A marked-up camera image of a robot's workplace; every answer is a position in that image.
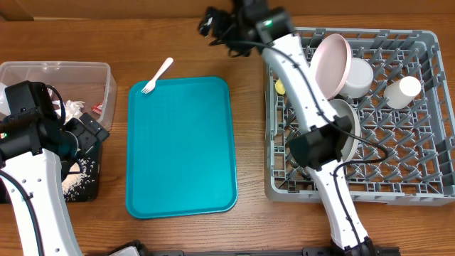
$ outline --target crumpled paper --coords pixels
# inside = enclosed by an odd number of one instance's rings
[[[8,100],[6,100],[5,88],[2,82],[0,82],[0,113],[9,116],[11,111],[9,110]]]
[[[60,106],[60,100],[54,100],[52,103]],[[84,104],[85,102],[83,101],[73,102],[71,100],[68,100],[66,104],[63,105],[65,107],[66,113],[65,123],[70,121],[73,117],[79,119],[79,117],[82,115],[82,112],[80,110],[84,108]],[[62,116],[62,110],[56,110],[55,113],[57,113],[59,117]]]

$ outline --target plastic bin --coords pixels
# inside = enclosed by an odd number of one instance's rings
[[[117,84],[106,63],[73,61],[5,62],[0,65],[0,82],[6,86],[29,80],[52,85],[63,101],[85,102],[82,112],[93,116],[106,129],[112,126]],[[91,109],[103,103],[101,114]]]

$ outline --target gray dish rack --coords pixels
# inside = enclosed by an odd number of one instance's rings
[[[324,38],[339,33],[349,42],[353,57],[368,60],[374,70],[366,96],[343,99],[358,113],[361,136],[385,145],[390,157],[380,164],[345,169],[353,200],[426,206],[455,201],[454,112],[436,35],[351,28],[297,30],[308,62]],[[410,75],[421,81],[420,95],[402,110],[389,108],[384,89]],[[287,140],[299,131],[287,97],[274,89],[276,81],[267,66],[265,193],[272,201],[319,202],[314,182],[289,153]],[[377,149],[359,143],[354,159],[378,155]]]

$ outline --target trash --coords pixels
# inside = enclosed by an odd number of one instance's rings
[[[54,100],[52,101],[53,104],[60,106],[60,101]],[[82,108],[84,108],[85,102],[83,101],[71,101],[68,100],[66,104],[64,105],[65,112],[66,112],[66,117],[65,117],[65,123],[70,121],[71,118],[79,118],[82,115],[82,112],[80,111]],[[61,116],[61,110],[56,110],[55,111],[58,116]]]
[[[6,85],[0,82],[0,113],[9,116],[11,112],[9,110],[8,101],[6,100],[5,88]]]
[[[97,114],[101,114],[102,113],[102,102],[96,104],[95,106],[93,106],[92,107],[92,111],[97,113]]]

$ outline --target fork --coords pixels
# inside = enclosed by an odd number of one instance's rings
[[[142,93],[144,94],[147,94],[149,92],[151,92],[152,90],[155,89],[155,86],[156,86],[156,81],[158,80],[158,78],[163,75],[164,71],[166,71],[169,66],[172,64],[173,62],[173,58],[167,58],[163,65],[161,65],[161,67],[158,69],[158,72],[156,72],[155,76],[145,85],[144,89],[142,89]]]

